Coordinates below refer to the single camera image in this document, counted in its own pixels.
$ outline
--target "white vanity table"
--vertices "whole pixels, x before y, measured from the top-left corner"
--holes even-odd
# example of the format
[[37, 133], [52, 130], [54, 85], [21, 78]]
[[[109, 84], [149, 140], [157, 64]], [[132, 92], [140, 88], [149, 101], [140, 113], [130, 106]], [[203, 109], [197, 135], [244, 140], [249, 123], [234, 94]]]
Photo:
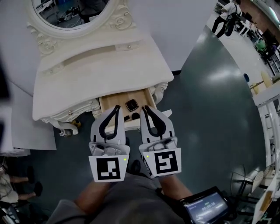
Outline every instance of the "white vanity table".
[[[32, 0], [26, 0], [26, 7], [28, 28], [41, 52], [34, 120], [78, 134], [68, 122], [84, 112], [101, 114], [106, 109], [99, 103], [101, 97], [146, 89], [143, 97], [152, 106], [162, 99], [173, 74], [152, 37], [136, 28], [126, 0], [110, 0], [93, 21], [74, 28], [49, 24], [35, 11]], [[129, 122], [130, 130], [140, 123]]]

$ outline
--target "white table top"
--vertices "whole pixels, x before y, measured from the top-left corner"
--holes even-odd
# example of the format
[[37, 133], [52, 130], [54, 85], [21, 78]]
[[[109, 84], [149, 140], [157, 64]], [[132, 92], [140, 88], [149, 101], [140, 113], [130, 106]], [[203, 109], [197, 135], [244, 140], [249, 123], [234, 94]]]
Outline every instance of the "white table top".
[[86, 100], [148, 88], [173, 80], [173, 74], [152, 37], [140, 47], [115, 47], [82, 53], [53, 75], [38, 73], [33, 98], [33, 119], [56, 115]]

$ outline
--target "gray floor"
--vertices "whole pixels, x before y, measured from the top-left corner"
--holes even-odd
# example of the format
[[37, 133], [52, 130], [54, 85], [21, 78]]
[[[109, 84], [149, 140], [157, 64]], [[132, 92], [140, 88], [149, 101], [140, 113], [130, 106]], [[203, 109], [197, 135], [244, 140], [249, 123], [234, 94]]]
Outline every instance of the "gray floor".
[[[231, 174], [244, 166], [246, 173], [265, 167], [263, 129], [250, 90], [234, 60], [221, 42], [205, 28], [157, 105], [172, 109], [178, 146], [182, 150], [179, 178], [194, 193], [218, 186], [230, 192]], [[55, 129], [57, 151], [32, 151], [16, 161], [24, 175], [28, 165], [44, 186], [32, 202], [50, 215], [60, 199], [74, 199], [92, 180], [88, 156], [90, 113], [79, 117], [77, 136], [63, 138]], [[131, 159], [138, 157], [140, 133], [126, 132]], [[32, 190], [27, 185], [25, 191]]]

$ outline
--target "handheld device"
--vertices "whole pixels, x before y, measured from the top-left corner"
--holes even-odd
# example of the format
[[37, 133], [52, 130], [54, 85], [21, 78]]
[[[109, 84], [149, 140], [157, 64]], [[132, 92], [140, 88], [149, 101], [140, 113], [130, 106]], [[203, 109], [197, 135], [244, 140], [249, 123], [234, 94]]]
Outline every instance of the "handheld device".
[[180, 200], [186, 210], [184, 219], [192, 224], [219, 223], [230, 212], [228, 201], [217, 187]]

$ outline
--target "small monitor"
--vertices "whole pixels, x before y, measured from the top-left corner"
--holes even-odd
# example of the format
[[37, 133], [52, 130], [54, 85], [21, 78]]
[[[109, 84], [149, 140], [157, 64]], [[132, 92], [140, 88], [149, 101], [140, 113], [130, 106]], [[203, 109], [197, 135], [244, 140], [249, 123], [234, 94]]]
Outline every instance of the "small monitor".
[[240, 20], [241, 20], [242, 22], [246, 23], [246, 18], [245, 18], [245, 17], [241, 16], [241, 17], [240, 17]]
[[252, 16], [248, 12], [246, 12], [244, 17], [245, 17], [246, 20], [249, 20], [249, 21], [252, 20]]
[[229, 211], [227, 201], [216, 187], [182, 199], [181, 202], [194, 224], [213, 224]]
[[218, 0], [222, 5], [226, 5], [230, 3], [230, 0]]

